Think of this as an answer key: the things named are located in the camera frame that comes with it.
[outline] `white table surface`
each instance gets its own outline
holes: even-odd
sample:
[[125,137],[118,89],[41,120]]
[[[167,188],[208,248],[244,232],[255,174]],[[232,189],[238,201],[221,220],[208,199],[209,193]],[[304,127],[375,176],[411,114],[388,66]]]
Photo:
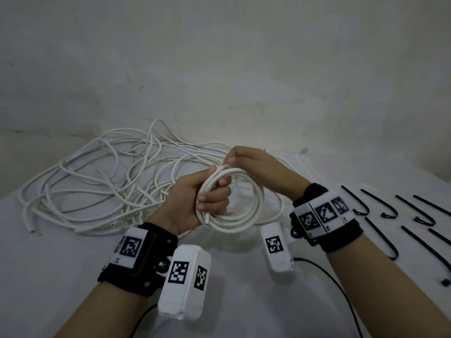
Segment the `white table surface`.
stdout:
[[[451,278],[450,272],[400,226],[410,228],[449,261],[451,247],[414,222],[415,211],[394,198],[399,194],[418,205],[436,219],[435,229],[451,238],[451,217],[412,198],[417,194],[451,210],[450,184],[383,157],[273,153],[312,181],[336,189],[351,208],[360,209],[340,185],[357,194],[370,207],[372,221],[398,248],[398,266],[451,317],[451,287],[440,284],[443,278]],[[382,219],[379,215],[387,209],[360,188],[393,205],[399,217]],[[274,199],[267,202],[268,211],[276,207]],[[0,336],[51,337],[95,286],[120,237],[80,236],[37,219],[40,233],[31,234],[21,223],[15,194],[2,199],[0,209]],[[291,210],[288,206],[280,218],[286,226]],[[363,217],[359,220],[365,234],[391,254]],[[357,337],[345,299],[322,272],[304,262],[295,262],[291,275],[269,271],[256,227],[237,235],[201,227],[181,243],[200,245],[212,256],[202,317],[187,323],[159,317],[155,311],[142,322],[136,337]],[[331,271],[321,249],[305,240],[291,243],[290,250],[293,256],[311,259]]]

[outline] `tangled cable pile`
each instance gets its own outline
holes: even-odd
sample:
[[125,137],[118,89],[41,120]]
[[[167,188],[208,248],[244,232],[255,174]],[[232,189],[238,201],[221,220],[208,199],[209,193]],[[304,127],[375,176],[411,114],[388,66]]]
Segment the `tangled cable pile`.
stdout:
[[[171,134],[169,136],[174,137],[175,140],[155,130],[156,122],[161,122]],[[210,217],[207,213],[197,211],[202,224],[224,233],[237,233],[254,224],[275,221],[284,211],[282,199],[277,195],[280,200],[280,210],[277,215],[258,221],[264,201],[263,188],[261,185],[257,185],[244,170],[230,168],[228,165],[221,166],[230,148],[231,146],[222,142],[200,144],[185,142],[176,136],[162,120],[158,119],[152,122],[148,132],[133,128],[109,130],[76,153],[38,174],[20,188],[18,197],[23,205],[23,223],[30,232],[35,231],[29,218],[29,213],[32,212],[56,225],[80,234],[108,235],[123,232],[130,226],[141,224],[147,215],[164,202],[176,182],[176,173],[184,162],[220,166],[204,182],[200,192],[212,190],[216,187],[217,180],[224,175],[244,179],[250,182],[254,189],[253,205],[243,214],[231,215],[228,211],[224,216]],[[101,169],[94,169],[95,161],[111,156],[114,157],[112,171],[108,173]],[[129,159],[130,163],[124,163],[123,157]],[[281,161],[294,169],[290,164]],[[125,175],[121,176],[119,181],[113,181],[120,174],[118,171],[121,166],[126,170]],[[147,181],[143,180],[145,179],[144,172],[152,167],[155,167],[152,177]],[[162,181],[163,172],[169,169],[171,169],[171,177]],[[76,178],[86,187],[56,187],[68,177]],[[26,199],[27,190],[38,182],[40,184],[37,187],[37,195]],[[98,195],[100,199],[64,210],[55,204],[57,197],[74,193],[94,194]],[[118,200],[118,205],[110,211],[88,218],[71,215],[71,213],[92,208],[111,198]]]

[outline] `white wall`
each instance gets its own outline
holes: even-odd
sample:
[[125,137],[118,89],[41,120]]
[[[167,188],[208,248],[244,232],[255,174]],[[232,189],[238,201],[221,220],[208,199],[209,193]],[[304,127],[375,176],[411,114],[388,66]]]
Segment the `white wall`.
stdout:
[[2,0],[0,127],[91,137],[160,117],[192,141],[382,150],[450,179],[450,7]]

